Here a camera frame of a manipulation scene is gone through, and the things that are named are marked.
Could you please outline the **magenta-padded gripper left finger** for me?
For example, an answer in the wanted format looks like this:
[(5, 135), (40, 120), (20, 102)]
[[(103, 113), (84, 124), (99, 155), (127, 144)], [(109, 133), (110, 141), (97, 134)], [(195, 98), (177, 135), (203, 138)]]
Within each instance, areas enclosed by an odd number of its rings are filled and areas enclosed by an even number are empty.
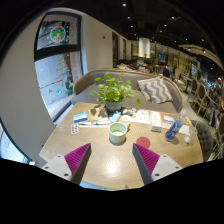
[(42, 169), (79, 185), (90, 155), (91, 144), (88, 143), (66, 155), (57, 154)]

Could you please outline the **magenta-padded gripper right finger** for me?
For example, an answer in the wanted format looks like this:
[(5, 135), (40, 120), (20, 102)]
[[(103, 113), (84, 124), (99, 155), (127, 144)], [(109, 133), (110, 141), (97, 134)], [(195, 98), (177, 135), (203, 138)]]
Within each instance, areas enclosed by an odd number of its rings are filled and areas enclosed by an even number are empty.
[(133, 144), (133, 155), (145, 185), (182, 169), (167, 154), (158, 155), (136, 143)]

